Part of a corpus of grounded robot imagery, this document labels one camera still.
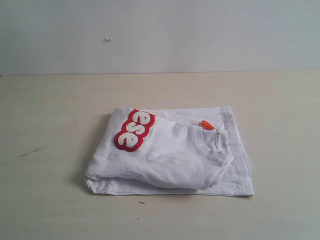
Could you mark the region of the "white t-shirt red lettering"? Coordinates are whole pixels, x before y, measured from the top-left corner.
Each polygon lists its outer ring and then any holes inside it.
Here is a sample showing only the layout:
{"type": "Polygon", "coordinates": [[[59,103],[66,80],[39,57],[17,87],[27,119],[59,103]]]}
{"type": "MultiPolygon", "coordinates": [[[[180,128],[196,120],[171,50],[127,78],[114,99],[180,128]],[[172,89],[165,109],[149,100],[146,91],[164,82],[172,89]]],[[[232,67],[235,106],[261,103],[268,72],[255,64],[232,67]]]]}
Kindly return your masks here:
{"type": "Polygon", "coordinates": [[[84,174],[95,194],[254,195],[252,167],[228,106],[117,107],[84,174]],[[205,130],[207,121],[214,130],[205,130]]]}

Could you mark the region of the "orange neck tag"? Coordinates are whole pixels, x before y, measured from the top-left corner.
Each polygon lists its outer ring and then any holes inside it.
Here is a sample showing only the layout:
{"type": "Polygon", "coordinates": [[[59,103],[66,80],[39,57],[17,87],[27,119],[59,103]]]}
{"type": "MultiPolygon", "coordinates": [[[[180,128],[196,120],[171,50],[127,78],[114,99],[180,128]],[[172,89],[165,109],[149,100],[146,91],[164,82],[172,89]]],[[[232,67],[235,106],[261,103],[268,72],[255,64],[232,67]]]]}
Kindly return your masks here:
{"type": "Polygon", "coordinates": [[[211,131],[211,130],[214,130],[215,127],[210,124],[208,121],[206,120],[202,120],[199,122],[199,125],[204,129],[204,130],[207,130],[207,131],[211,131]]]}

